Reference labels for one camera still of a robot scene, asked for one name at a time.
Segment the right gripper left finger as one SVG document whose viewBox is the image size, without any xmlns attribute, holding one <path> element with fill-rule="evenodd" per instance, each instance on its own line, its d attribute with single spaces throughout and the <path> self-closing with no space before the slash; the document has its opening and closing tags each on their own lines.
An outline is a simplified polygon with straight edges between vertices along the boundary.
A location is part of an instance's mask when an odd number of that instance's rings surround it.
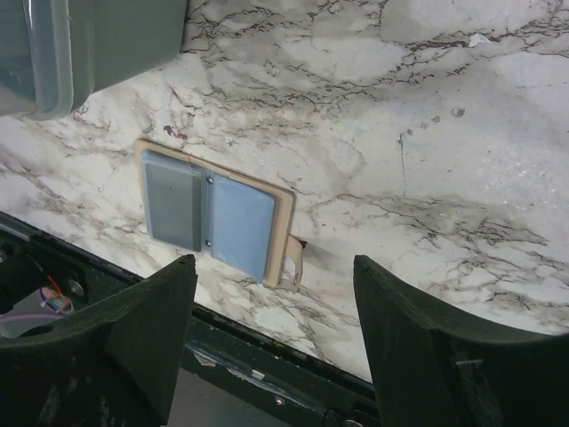
<svg viewBox="0 0 569 427">
<path fill-rule="evenodd" d="M 172 407 L 196 259 L 1 341 L 3 426 L 163 426 Z"/>
</svg>

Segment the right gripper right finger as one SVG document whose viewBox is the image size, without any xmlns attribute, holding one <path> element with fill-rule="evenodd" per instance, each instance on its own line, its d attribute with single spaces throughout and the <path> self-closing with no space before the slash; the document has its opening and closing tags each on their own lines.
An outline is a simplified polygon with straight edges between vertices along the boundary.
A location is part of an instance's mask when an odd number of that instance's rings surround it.
<svg viewBox="0 0 569 427">
<path fill-rule="evenodd" d="M 365 255 L 353 285 L 383 425 L 567 425 L 566 335 L 480 318 Z"/>
</svg>

